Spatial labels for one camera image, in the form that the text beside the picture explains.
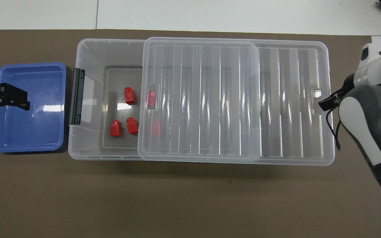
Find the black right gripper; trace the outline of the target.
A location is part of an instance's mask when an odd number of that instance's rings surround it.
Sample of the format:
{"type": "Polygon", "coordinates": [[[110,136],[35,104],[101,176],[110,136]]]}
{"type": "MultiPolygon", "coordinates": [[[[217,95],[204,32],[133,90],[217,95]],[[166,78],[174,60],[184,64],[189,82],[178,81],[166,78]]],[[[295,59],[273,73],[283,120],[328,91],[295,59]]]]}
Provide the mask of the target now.
{"type": "Polygon", "coordinates": [[[322,111],[332,110],[338,104],[338,99],[343,98],[354,87],[354,74],[351,74],[345,78],[342,87],[335,92],[335,95],[330,95],[318,103],[319,107],[322,111]]]}

